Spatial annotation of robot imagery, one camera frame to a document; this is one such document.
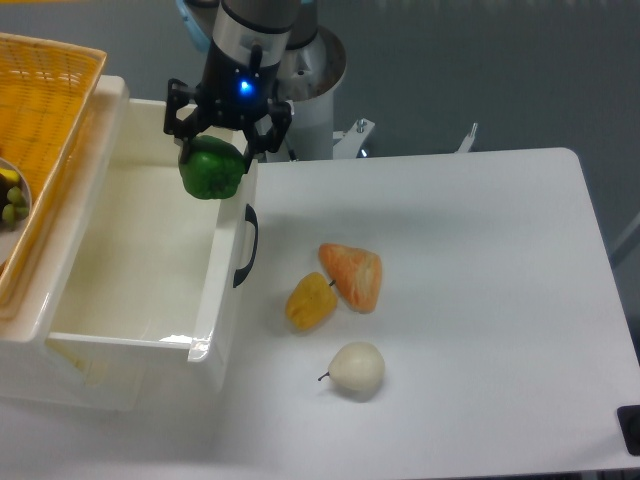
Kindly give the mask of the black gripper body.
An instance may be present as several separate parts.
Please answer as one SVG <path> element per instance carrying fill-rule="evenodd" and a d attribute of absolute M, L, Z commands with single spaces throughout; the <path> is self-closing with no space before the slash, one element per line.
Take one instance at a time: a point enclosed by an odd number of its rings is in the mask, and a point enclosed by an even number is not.
<path fill-rule="evenodd" d="M 243 65 L 210 44 L 201 81 L 197 86 L 197 106 L 213 126 L 243 130 L 268 113 L 279 65 L 257 65 L 263 60 L 261 47 L 253 46 L 249 64 Z"/>

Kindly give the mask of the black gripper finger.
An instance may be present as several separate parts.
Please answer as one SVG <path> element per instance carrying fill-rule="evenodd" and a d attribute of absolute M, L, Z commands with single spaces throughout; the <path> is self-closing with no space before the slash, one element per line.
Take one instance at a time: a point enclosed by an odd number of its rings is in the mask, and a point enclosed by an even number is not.
<path fill-rule="evenodd" d="M 189 105 L 194 105 L 194 109 L 184 119 L 181 119 L 178 112 Z M 180 147 L 180 162 L 189 160 L 192 150 L 191 143 L 199 134 L 209 128 L 209 120 L 210 91 L 201 84 L 190 87 L 177 78 L 169 79 L 163 131 L 172 136 Z"/>
<path fill-rule="evenodd" d="M 265 133 L 260 133 L 258 126 L 265 117 L 271 121 L 271 126 Z M 265 152 L 276 153 L 280 149 L 292 120 L 292 101 L 274 101 L 268 99 L 266 109 L 259 111 L 255 118 L 245 123 L 242 127 L 242 132 L 247 141 L 243 155 L 246 173 L 249 172 L 256 155 Z"/>

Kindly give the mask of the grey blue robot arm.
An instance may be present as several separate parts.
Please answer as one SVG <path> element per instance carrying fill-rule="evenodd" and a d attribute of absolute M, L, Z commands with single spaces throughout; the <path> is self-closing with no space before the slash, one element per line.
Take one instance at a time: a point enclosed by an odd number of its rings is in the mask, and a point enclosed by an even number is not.
<path fill-rule="evenodd" d="M 163 131 L 188 162 L 195 138 L 210 127 L 241 131 L 245 166 L 279 150 L 294 107 L 277 98 L 277 73 L 290 35 L 310 1 L 178 1 L 196 45 L 207 51 L 199 83 L 168 81 Z"/>

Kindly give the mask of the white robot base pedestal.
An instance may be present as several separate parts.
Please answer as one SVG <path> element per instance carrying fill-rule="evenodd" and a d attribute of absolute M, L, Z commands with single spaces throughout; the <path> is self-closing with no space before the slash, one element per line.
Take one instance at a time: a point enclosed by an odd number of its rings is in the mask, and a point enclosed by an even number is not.
<path fill-rule="evenodd" d="M 308 44 L 284 53 L 276 93 L 292 104 L 292 122 L 279 150 L 263 155 L 266 162 L 354 159 L 364 153 L 374 122 L 359 118 L 347 130 L 334 128 L 334 94 L 346 67 L 342 42 L 322 26 Z"/>

